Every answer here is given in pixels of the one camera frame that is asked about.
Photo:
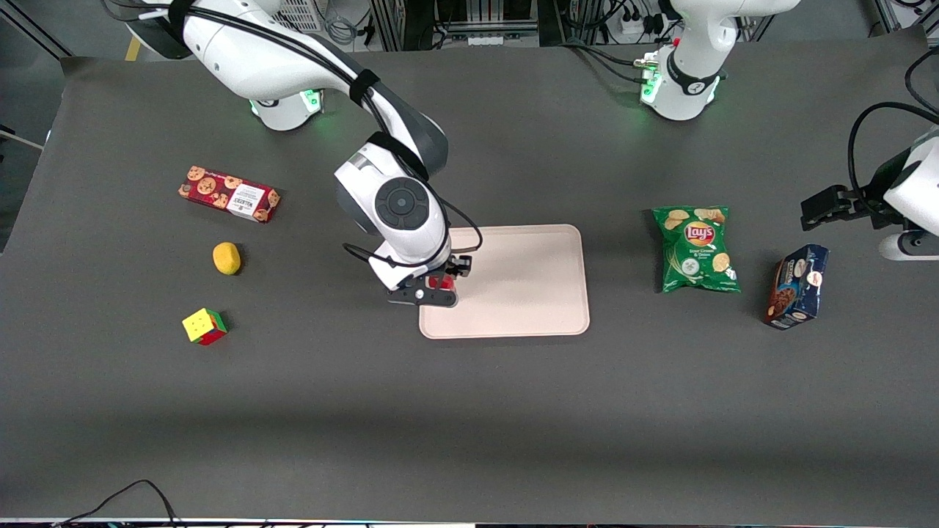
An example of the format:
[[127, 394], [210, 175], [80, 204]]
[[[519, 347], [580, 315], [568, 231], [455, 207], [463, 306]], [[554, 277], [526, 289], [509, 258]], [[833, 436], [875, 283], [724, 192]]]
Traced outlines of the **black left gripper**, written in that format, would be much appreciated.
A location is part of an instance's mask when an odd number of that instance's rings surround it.
[[896, 155], [885, 161], [874, 172], [866, 185], [860, 185], [855, 164], [850, 161], [851, 189], [845, 185], [832, 185], [801, 202], [803, 231], [815, 230], [822, 225], [835, 221], [852, 221], [852, 204], [855, 212], [871, 220], [873, 230], [883, 230], [888, 225], [903, 225], [905, 218], [889, 206], [885, 200], [886, 191], [899, 179], [905, 169], [908, 155]]

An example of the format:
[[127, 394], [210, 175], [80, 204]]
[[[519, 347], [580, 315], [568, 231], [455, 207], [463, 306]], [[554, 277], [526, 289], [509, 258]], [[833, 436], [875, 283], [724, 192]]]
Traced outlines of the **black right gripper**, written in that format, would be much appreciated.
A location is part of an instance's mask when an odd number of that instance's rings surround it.
[[399, 296], [416, 296], [418, 290], [424, 290], [425, 296], [436, 292], [456, 294], [456, 277], [467, 277], [472, 271], [472, 255], [451, 254], [445, 264], [426, 273], [402, 280], [396, 290]]

